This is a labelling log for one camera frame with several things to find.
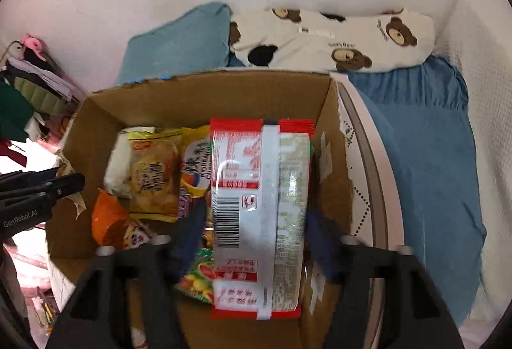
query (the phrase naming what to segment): pink stuffed toy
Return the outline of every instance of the pink stuffed toy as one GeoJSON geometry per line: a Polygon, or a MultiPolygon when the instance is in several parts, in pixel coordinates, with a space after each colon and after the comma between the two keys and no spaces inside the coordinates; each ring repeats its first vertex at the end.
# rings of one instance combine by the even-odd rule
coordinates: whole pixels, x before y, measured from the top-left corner
{"type": "Polygon", "coordinates": [[[30,34],[25,34],[20,40],[20,43],[34,51],[35,55],[42,61],[46,61],[46,59],[41,55],[44,51],[44,43],[41,40],[30,36],[30,34]]]}

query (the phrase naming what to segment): dark green cloth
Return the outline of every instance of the dark green cloth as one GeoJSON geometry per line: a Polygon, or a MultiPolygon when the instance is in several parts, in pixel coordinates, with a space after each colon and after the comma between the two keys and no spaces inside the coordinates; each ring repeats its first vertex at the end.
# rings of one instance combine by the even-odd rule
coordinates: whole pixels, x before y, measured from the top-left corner
{"type": "Polygon", "coordinates": [[[14,87],[0,81],[0,138],[25,142],[34,108],[14,87]]]}

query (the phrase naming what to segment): brown stripe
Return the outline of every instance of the brown stripe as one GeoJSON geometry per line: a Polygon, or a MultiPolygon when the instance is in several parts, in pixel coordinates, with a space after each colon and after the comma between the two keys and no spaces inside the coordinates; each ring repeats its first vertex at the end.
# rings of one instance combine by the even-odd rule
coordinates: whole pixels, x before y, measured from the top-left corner
{"type": "MultiPolygon", "coordinates": [[[[364,173],[368,185],[368,196],[370,201],[372,219],[373,246],[388,249],[388,223],[386,219],[386,206],[382,192],[382,186],[378,175],[377,164],[370,148],[368,135],[364,131],[363,124],[357,113],[354,103],[348,94],[345,86],[338,83],[338,92],[344,103],[345,109],[354,126],[354,133],[359,144],[363,160],[364,173]]],[[[374,279],[371,281],[369,296],[368,327],[364,337],[364,349],[371,348],[376,338],[378,325],[380,324],[384,303],[384,281],[374,279]]]]}

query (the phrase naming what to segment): cardboard box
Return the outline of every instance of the cardboard box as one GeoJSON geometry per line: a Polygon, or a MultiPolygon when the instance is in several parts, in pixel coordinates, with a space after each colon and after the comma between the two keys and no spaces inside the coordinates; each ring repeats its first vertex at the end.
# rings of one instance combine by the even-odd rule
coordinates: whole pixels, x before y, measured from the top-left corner
{"type": "MultiPolygon", "coordinates": [[[[97,245],[91,237],[91,210],[119,130],[142,125],[199,127],[208,124],[212,117],[313,119],[315,152],[321,149],[323,135],[330,143],[332,172],[321,183],[318,175],[313,175],[311,198],[324,215],[349,232],[351,192],[345,141],[340,132],[337,86],[329,75],[217,71],[149,80],[92,95],[72,125],[64,153],[75,170],[85,175],[82,194],[87,210],[75,220],[73,203],[61,200],[46,226],[50,259],[68,279],[76,282],[94,256],[97,245]]],[[[306,264],[311,272],[310,262],[306,264]]],[[[322,301],[316,302],[311,313],[309,282],[303,281],[303,314],[298,320],[211,320],[211,306],[180,298],[178,312],[190,347],[322,347],[339,290],[326,284],[322,301]]]]}

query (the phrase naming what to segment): red package edge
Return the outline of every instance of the red package edge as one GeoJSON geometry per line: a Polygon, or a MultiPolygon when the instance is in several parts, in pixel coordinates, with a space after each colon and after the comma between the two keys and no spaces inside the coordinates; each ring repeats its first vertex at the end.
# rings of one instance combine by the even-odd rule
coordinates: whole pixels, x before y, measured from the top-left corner
{"type": "MultiPolygon", "coordinates": [[[[298,306],[295,310],[288,312],[272,312],[271,319],[298,319],[302,313],[302,309],[298,306]]],[[[212,320],[222,319],[257,319],[256,312],[237,312],[233,310],[220,310],[213,308],[212,320]]]]}
{"type": "Polygon", "coordinates": [[[261,132],[262,119],[210,119],[210,133],[215,131],[261,132]]]}
{"type": "Polygon", "coordinates": [[[313,135],[315,123],[312,119],[280,119],[279,132],[293,132],[313,135]]]}

